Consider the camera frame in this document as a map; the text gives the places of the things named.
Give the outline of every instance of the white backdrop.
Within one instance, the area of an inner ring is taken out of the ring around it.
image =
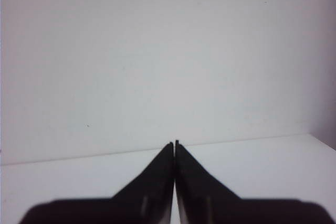
[[[333,144],[335,17],[335,0],[2,0],[2,162]]]

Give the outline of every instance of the white wall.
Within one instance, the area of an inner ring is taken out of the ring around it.
[[[335,146],[335,17],[335,0],[2,0],[2,161]]]

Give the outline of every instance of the white table surface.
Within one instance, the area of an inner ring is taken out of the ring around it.
[[[240,197],[314,201],[336,220],[336,151],[311,135],[186,147]],[[158,152],[2,166],[1,223],[18,223],[31,206],[57,198],[113,196]],[[178,216],[174,196],[171,223]]]

